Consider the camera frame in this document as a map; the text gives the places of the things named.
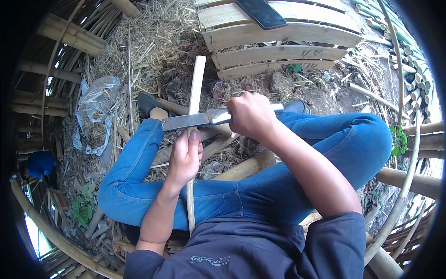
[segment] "left hand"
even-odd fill
[[[200,132],[193,130],[188,138],[187,130],[184,129],[173,144],[164,187],[169,187],[173,193],[179,194],[184,185],[196,176],[202,157]]]

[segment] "knife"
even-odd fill
[[[273,103],[272,109],[276,114],[283,113],[283,104]],[[181,115],[163,119],[161,121],[163,132],[169,132],[177,129],[184,129],[204,125],[221,125],[229,123],[232,119],[231,113],[227,108],[210,109],[203,113]]]

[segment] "printed logo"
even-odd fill
[[[213,266],[219,267],[222,265],[225,265],[227,263],[229,263],[229,256],[224,257],[224,258],[219,258],[214,260],[213,258],[206,258],[206,257],[199,257],[199,256],[192,256],[190,258],[190,263],[194,263],[194,262],[208,262]]]

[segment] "knife handle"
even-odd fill
[[[276,115],[283,113],[283,104],[273,103],[271,104],[271,107]],[[209,114],[210,119],[209,124],[211,124],[212,126],[229,123],[232,119],[232,116],[229,113],[229,109],[227,108],[211,109],[208,110],[207,113]]]

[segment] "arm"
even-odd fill
[[[232,113],[231,130],[257,140],[277,154],[323,217],[350,211],[362,214],[358,196],[347,179],[324,155],[276,118],[267,97],[244,92],[232,98],[227,107]]]
[[[136,250],[150,250],[163,255],[165,243],[172,233],[178,196],[184,185],[197,174],[202,152],[200,132],[192,131],[188,139],[184,130],[173,145],[163,186],[141,223]]]

